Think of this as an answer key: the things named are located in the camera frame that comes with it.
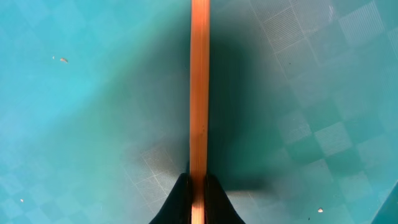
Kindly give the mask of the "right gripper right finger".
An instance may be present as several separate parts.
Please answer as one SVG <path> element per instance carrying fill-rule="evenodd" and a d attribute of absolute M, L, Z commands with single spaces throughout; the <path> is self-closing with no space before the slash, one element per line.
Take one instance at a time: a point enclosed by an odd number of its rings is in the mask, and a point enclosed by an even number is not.
<path fill-rule="evenodd" d="M 212 174 L 205 177 L 205 220 L 206 224 L 245 224 Z"/>

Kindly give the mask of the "teal serving tray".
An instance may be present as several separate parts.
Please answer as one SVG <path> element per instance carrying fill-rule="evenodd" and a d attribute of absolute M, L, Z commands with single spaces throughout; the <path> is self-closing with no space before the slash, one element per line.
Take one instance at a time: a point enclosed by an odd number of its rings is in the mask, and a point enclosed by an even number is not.
<path fill-rule="evenodd" d="M 212 1 L 208 169 L 246 223 L 397 215 L 397 2 Z M 189 1 L 1 2 L 1 222 L 149 223 L 189 170 Z"/>

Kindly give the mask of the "wooden chopstick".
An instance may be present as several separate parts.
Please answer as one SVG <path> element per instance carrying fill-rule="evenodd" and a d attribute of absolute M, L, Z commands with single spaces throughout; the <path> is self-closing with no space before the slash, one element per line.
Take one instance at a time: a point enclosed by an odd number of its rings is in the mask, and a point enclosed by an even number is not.
<path fill-rule="evenodd" d="M 210 0 L 192 0 L 190 35 L 191 223 L 205 224 L 204 179 L 207 170 L 210 61 Z"/>

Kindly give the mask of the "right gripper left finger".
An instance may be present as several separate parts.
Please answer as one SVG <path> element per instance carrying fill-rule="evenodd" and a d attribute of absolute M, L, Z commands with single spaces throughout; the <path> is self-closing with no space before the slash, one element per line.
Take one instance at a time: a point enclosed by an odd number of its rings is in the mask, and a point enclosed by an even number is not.
<path fill-rule="evenodd" d="M 179 175 L 163 206 L 149 224 L 190 224 L 190 176 Z"/>

